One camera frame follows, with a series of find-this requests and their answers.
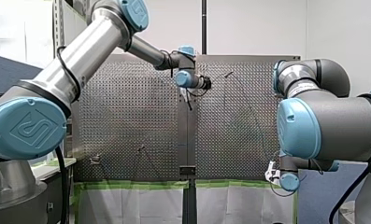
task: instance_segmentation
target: white wall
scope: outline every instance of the white wall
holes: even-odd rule
[[[306,56],[306,0],[207,1],[207,53]]]
[[[191,45],[202,51],[201,0],[145,0],[150,25],[142,37],[158,49],[171,51],[181,45]]]
[[[371,90],[371,0],[307,0],[307,58],[340,63],[351,95]]]
[[[53,59],[51,1],[0,0],[0,56],[37,67]]]
[[[139,36],[158,49],[189,44],[201,52],[201,0],[145,2],[150,26]],[[207,53],[305,57],[306,12],[307,0],[209,0]]]

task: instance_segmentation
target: pegboard panel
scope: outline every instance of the pegboard panel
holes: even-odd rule
[[[179,179],[177,103],[170,72],[111,55],[75,106],[76,181]]]
[[[272,71],[293,56],[199,56],[200,74],[212,89],[198,102],[197,178],[264,179],[278,151]]]

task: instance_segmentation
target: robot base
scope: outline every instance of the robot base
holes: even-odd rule
[[[5,224],[46,224],[47,213],[47,185],[37,183],[34,194],[8,203],[0,204],[0,223]]]

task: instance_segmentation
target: green tape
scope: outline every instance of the green tape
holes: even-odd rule
[[[101,182],[75,183],[75,188],[86,189],[187,189],[188,181],[136,182],[127,180],[103,180]]]
[[[89,189],[145,189],[145,190],[161,190],[161,189],[187,189],[188,181],[166,181],[166,182],[138,182],[130,180],[103,180],[100,182],[81,182],[74,184],[74,203],[75,223],[78,223],[78,209],[81,194]]]
[[[227,188],[229,186],[268,189],[270,188],[270,183],[259,180],[234,180],[234,179],[196,180],[196,187],[199,189]],[[280,187],[277,185],[273,185],[272,187],[274,189],[280,189]]]

